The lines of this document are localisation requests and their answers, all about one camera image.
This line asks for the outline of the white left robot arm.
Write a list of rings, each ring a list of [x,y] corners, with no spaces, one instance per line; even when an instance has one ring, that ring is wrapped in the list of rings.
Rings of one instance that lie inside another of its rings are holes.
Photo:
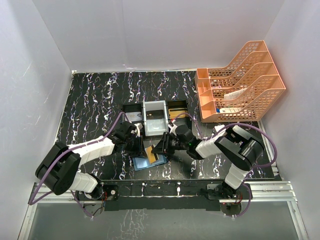
[[[57,196],[71,190],[85,192],[97,200],[104,188],[96,177],[78,169],[92,160],[123,151],[133,157],[146,157],[142,129],[142,123],[125,121],[109,134],[87,142],[73,145],[56,142],[36,169],[35,176]]]

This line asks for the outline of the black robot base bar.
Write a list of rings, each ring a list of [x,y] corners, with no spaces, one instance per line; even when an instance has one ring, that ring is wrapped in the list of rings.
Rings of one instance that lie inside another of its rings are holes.
[[[98,203],[104,211],[206,210],[237,215],[253,194],[248,183],[232,190],[220,180],[106,180],[94,193],[77,192],[76,198]]]

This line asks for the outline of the blue card holder wallet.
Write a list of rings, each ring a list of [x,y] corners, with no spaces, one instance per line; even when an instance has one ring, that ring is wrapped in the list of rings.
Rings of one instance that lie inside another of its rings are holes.
[[[168,162],[167,157],[164,155],[159,155],[158,160],[153,163],[150,163],[147,158],[143,157],[134,157],[133,158],[133,165],[135,171],[140,171],[148,168],[152,168],[155,166],[163,165]]]

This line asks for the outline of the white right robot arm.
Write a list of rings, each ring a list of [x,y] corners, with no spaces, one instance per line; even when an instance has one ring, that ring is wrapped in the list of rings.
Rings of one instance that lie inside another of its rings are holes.
[[[151,153],[169,156],[175,151],[186,151],[194,160],[219,153],[225,155],[231,167],[221,184],[220,193],[233,199],[240,194],[243,181],[264,152],[264,145],[238,125],[223,127],[216,136],[202,140],[196,138],[186,125],[173,124],[170,131],[164,132],[159,143],[151,148]]]

